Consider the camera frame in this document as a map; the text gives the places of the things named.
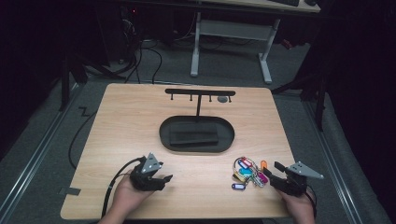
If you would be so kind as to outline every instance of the gray carpet floor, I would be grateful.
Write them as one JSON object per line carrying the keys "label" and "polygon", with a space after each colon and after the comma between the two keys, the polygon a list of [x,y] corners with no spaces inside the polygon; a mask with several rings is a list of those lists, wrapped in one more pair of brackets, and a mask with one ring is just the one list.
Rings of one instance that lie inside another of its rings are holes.
{"label": "gray carpet floor", "polygon": [[[145,42],[142,60],[138,67],[138,76],[133,73],[130,83],[150,82],[153,74],[161,64],[155,76],[156,84],[182,83],[191,85],[263,87],[274,89],[293,80],[307,53],[309,46],[285,49],[273,45],[268,57],[273,84],[263,82],[257,54],[263,48],[259,41],[241,42],[227,39],[227,42],[207,41],[202,43],[200,70],[198,77],[190,77],[192,45],[190,40],[179,41],[173,47],[161,43]],[[112,64],[110,69],[117,70],[123,65]],[[61,85],[52,90],[46,102],[40,106],[29,120],[19,140],[0,163],[0,202],[7,202],[23,170],[41,141],[51,123],[63,115],[56,133],[46,145],[45,157],[38,162],[33,171],[33,178],[22,190],[23,194],[12,207],[7,218],[8,223],[90,223],[94,220],[64,220],[60,211],[64,195],[61,188],[69,187],[74,169],[68,160],[68,149],[78,128],[86,121],[83,109],[91,114],[98,109],[106,85],[115,80],[90,75],[85,86],[78,86],[73,91],[74,101],[67,113],[58,111],[61,105]],[[337,121],[332,103],[326,98],[323,116],[324,132],[321,133],[313,124],[309,108],[313,103],[301,102],[299,91],[286,91],[274,95],[276,106],[285,128],[290,147],[296,161],[302,161],[325,176],[324,180],[309,179],[309,184],[318,196],[317,223],[390,223],[387,214],[376,200],[370,183],[361,171],[343,131]],[[78,164],[94,119],[81,130],[72,146],[72,162]],[[330,157],[335,163],[329,163]],[[346,190],[337,186],[345,184]],[[350,214],[349,204],[343,198],[352,200],[356,211]],[[292,223],[290,218],[263,219],[263,223]]]}

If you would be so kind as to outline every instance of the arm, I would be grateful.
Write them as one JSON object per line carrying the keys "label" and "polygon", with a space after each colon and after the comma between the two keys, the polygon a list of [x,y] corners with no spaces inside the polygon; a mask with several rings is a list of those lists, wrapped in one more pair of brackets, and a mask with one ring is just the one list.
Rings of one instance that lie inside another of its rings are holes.
{"label": "arm", "polygon": [[140,191],[132,186],[128,171],[114,192],[113,204],[107,211],[106,215],[99,221],[100,224],[117,224],[122,223],[143,201],[147,199],[154,191]]}
{"label": "arm", "polygon": [[285,201],[286,206],[297,224],[313,224],[315,223],[314,209],[311,202],[306,195],[300,197],[294,197],[280,190],[276,190],[283,201]]}

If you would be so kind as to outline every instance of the person's right hand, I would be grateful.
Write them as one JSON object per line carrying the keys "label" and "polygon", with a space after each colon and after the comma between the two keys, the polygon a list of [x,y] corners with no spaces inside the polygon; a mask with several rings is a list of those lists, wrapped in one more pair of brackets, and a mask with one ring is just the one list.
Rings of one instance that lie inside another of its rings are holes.
{"label": "person's right hand", "polygon": [[[303,194],[300,197],[291,196],[285,192],[280,190],[276,190],[280,196],[282,197],[283,201],[286,203],[288,207],[289,213],[294,219],[294,222],[297,224],[311,224],[315,223],[314,217],[314,208],[312,207],[311,201],[308,197]],[[311,192],[307,192],[311,198],[313,195]]]}

